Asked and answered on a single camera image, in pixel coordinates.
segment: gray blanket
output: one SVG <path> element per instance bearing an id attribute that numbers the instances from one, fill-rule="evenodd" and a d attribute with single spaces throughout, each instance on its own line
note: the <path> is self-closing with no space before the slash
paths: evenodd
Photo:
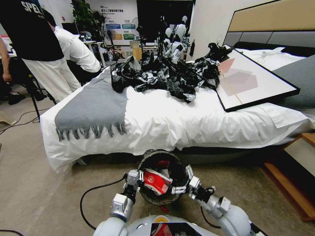
<path id="1" fill-rule="evenodd" d="M 110 137 L 114 136 L 113 126 L 119 134 L 126 132 L 125 111 L 127 104 L 126 90 L 117 93 L 112 89 L 110 69 L 105 70 L 98 78 L 78 93 L 62 108 L 55 117 L 59 141 L 70 140 L 70 133 L 75 139 L 89 138 L 90 129 L 95 138 L 100 138 L 104 127 Z"/>

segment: black picture frame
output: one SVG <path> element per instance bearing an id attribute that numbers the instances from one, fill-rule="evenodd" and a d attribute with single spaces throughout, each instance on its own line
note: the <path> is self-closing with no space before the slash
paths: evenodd
<path id="1" fill-rule="evenodd" d="M 264 66 L 260 65 L 259 63 L 255 62 L 254 60 L 252 60 L 251 58 L 249 58 L 248 56 L 244 55 L 243 53 L 233 49 L 233 51 L 236 51 L 237 53 L 241 54 L 242 56 L 246 57 L 248 60 L 254 62 L 255 64 L 257 64 L 258 66 L 260 66 L 261 68 L 263 68 L 264 70 L 268 71 L 269 73 L 273 74 L 274 76 L 276 76 L 277 78 L 281 79 L 282 81 L 286 82 L 287 84 L 289 84 L 290 86 L 294 87 L 295 90 L 292 90 L 292 91 L 289 91 L 289 92 L 285 92 L 285 93 L 281 93 L 281 94 L 278 94 L 278 95 L 274 95 L 274 96 L 271 96 L 271 97 L 266 97 L 266 98 L 262 98 L 262 99 L 259 99 L 259 100 L 256 100 L 256 101 L 253 101 L 253 102 L 249 102 L 249 103 L 246 103 L 246 104 L 242 104 L 242 105 L 239 105 L 239 106 L 235 106 L 235 107 L 232 107 L 232 108 L 225 108 L 221 98 L 220 98 L 220 95 L 218 94 L 218 92 L 216 91 L 217 95 L 218 95 L 218 98 L 220 100 L 220 103 L 224 109 L 225 112 L 232 112 L 232 111 L 237 111 L 237 110 L 240 110 L 240 109 L 244 109 L 244 108 L 248 108 L 248 107 L 252 107 L 252 106 L 256 106 L 256 105 L 259 105 L 259 104 L 262 104 L 262 103 L 266 103 L 266 102 L 272 102 L 272 101 L 276 101 L 276 100 L 280 100 L 280 99 L 283 99 L 283 98 L 286 98 L 286 97 L 290 97 L 290 96 L 294 96 L 294 95 L 297 95 L 300 93 L 300 88 L 295 86 L 294 84 L 290 83 L 289 81 L 285 80 L 284 78 L 278 76 L 277 74 L 275 74 L 274 72 L 272 72 L 271 70 L 268 70 L 267 68 L 265 68 Z"/>

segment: framed picture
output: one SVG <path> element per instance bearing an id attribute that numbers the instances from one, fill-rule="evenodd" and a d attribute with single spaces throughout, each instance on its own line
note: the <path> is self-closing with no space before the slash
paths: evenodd
<path id="1" fill-rule="evenodd" d="M 299 94 L 300 89 L 233 50 L 218 66 L 217 93 L 226 112 Z"/>

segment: gray pillow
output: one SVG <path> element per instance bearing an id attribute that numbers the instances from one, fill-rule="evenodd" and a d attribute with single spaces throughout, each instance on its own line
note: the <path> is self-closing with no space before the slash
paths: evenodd
<path id="1" fill-rule="evenodd" d="M 315 108 L 315 55 L 273 72 L 301 89 L 298 95 L 284 98 L 275 104 L 292 109 Z"/>

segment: poster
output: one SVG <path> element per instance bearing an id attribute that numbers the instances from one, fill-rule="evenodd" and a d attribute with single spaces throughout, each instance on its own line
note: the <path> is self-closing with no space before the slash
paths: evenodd
<path id="1" fill-rule="evenodd" d="M 92 10 L 100 11 L 106 17 L 106 29 L 112 32 L 115 46 L 130 46 L 136 38 L 137 0 L 87 0 Z M 105 38 L 107 45 L 111 42 Z"/>
<path id="2" fill-rule="evenodd" d="M 226 112 L 299 94 L 300 89 L 233 50 L 218 66 L 217 93 Z"/>

